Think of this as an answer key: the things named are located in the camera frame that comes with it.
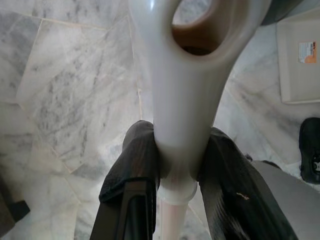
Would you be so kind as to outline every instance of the black shoe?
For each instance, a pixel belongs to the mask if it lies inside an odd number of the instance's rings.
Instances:
[[[301,177],[312,184],[320,184],[320,118],[311,117],[300,127]]]

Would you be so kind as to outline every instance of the white marble floor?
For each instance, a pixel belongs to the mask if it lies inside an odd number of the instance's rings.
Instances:
[[[186,0],[175,21],[207,2]],[[126,130],[153,120],[148,61],[127,1],[0,0],[0,40],[0,175],[31,209],[4,239],[89,239]],[[320,116],[320,105],[282,104],[278,72],[275,25],[260,27],[234,66],[214,125],[255,160],[299,178],[299,127]],[[181,239],[210,239],[207,229],[197,194]]]

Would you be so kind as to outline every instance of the sticker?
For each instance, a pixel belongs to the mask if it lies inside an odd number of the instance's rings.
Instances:
[[[317,63],[317,44],[315,41],[299,42],[299,63]]]

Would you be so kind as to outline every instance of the orange label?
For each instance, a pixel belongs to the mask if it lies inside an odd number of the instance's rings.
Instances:
[[[317,43],[315,41],[299,42],[299,63],[317,63]]]

